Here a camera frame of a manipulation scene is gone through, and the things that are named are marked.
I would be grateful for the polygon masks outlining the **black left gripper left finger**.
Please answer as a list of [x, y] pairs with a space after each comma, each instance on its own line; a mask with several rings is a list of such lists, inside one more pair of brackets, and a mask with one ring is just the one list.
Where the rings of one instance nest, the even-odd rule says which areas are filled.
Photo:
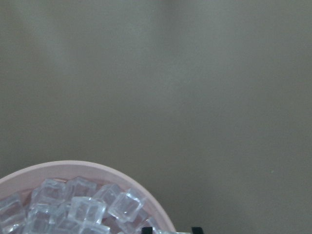
[[141, 234], [153, 234], [153, 227], [143, 227]]

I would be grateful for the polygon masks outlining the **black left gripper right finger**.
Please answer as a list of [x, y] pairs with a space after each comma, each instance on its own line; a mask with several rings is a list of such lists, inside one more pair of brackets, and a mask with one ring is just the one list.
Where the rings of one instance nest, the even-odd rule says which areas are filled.
[[203, 229], [201, 227], [191, 227], [192, 234], [203, 234]]

